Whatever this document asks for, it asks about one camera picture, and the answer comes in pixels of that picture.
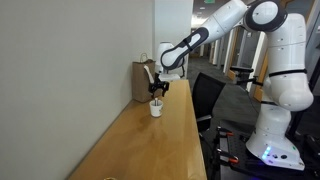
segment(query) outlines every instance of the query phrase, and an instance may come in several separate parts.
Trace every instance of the white cup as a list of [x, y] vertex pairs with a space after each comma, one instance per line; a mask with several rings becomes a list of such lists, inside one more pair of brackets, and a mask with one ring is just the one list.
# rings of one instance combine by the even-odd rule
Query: white cup
[[150, 105], [151, 116], [160, 117], [162, 114], [163, 102], [161, 100], [152, 100], [150, 101], [149, 105]]

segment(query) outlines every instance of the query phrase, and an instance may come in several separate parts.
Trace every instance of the wooden countertop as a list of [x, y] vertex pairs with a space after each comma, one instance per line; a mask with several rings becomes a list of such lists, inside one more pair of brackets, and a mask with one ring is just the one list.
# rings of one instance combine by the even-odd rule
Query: wooden countertop
[[132, 100], [69, 179], [206, 179], [189, 82], [171, 82], [159, 99], [159, 118]]

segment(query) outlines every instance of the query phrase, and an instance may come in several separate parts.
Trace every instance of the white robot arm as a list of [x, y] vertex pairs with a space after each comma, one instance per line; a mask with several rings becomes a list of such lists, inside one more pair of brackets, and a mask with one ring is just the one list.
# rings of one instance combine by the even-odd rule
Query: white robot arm
[[245, 5], [231, 0], [214, 12], [196, 31], [173, 47], [164, 48], [161, 65], [172, 70], [196, 47], [213, 42], [236, 26], [263, 31], [268, 38], [268, 71], [256, 129], [247, 149], [270, 166], [303, 170], [297, 148], [285, 137], [290, 111], [301, 111], [313, 102], [305, 70], [305, 21], [300, 14], [287, 14], [276, 0]]

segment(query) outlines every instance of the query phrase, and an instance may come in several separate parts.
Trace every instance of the paper bag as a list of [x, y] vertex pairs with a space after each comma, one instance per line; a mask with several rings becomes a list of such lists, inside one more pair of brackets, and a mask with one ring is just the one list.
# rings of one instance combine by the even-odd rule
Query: paper bag
[[[144, 69], [144, 65], [149, 67], [151, 75], [155, 76], [154, 68], [155, 61], [148, 59], [147, 54], [143, 53], [140, 57], [140, 62], [132, 62], [132, 98], [139, 102], [147, 102], [151, 100], [151, 93], [148, 91], [149, 88], [149, 77]], [[161, 94], [161, 90], [157, 90], [154, 93], [154, 97]]]

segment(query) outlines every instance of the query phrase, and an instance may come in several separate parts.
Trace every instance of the office chair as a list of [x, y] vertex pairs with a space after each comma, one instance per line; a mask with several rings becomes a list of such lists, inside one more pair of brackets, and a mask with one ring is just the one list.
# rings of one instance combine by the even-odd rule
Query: office chair
[[225, 83], [204, 73], [198, 74], [192, 91], [192, 101], [200, 139], [203, 138], [201, 132], [210, 128], [212, 110], [224, 86]]

